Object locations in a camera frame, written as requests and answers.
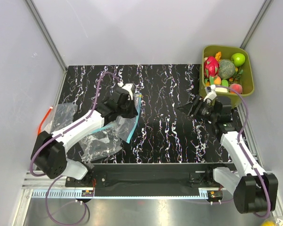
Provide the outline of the clear bag teal zipper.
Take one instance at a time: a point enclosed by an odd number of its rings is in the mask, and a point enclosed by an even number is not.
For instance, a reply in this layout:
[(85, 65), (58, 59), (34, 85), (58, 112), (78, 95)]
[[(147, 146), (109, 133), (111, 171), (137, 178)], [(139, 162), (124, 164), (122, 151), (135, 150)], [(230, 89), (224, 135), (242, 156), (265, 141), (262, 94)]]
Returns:
[(137, 111), (137, 116), (134, 116), (131, 119), (118, 116), (115, 121), (110, 122), (108, 125), (100, 129), (96, 129), (95, 131), (91, 132), (90, 135), (93, 135), (97, 132), (104, 131), (107, 129), (113, 129), (116, 132), (116, 135), (121, 140), (125, 141), (126, 143), (130, 143), (131, 138), (138, 124), (138, 119), (140, 116), (140, 109), (141, 109), (141, 100), (142, 100), (141, 93), (133, 94), (133, 101), (134, 101), (135, 109)]

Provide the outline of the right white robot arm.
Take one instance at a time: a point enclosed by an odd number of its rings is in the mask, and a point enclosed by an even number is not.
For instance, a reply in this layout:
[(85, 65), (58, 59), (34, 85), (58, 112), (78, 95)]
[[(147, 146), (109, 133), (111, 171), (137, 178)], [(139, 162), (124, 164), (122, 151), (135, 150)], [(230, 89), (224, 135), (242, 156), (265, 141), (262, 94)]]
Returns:
[(237, 173), (226, 166), (212, 167), (205, 174), (209, 186), (220, 184), (231, 193), (239, 213), (267, 218), (275, 210), (278, 179), (255, 160), (233, 124), (231, 100), (220, 96), (215, 101), (197, 95), (177, 108), (187, 116), (211, 123), (217, 140), (229, 153)]

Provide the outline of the red dragon fruit toy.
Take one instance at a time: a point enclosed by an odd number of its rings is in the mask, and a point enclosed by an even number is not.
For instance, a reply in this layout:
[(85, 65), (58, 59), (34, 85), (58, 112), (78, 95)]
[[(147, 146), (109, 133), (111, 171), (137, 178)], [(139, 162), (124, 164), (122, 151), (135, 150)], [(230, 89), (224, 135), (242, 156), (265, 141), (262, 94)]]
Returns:
[(209, 77), (216, 77), (219, 71), (219, 62), (213, 57), (209, 56), (204, 62), (204, 75)]

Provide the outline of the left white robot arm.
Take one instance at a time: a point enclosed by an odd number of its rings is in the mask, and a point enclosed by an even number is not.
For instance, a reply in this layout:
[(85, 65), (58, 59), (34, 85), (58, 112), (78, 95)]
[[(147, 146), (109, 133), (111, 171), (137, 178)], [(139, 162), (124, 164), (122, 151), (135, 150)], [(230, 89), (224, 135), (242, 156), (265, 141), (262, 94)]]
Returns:
[(110, 127), (129, 143), (138, 122), (140, 101), (141, 96), (132, 83), (117, 87), (111, 96), (77, 121), (52, 133), (41, 132), (35, 141), (31, 165), (36, 165), (50, 179), (66, 176), (88, 186), (92, 174), (83, 163), (68, 159), (67, 152), (86, 136)]

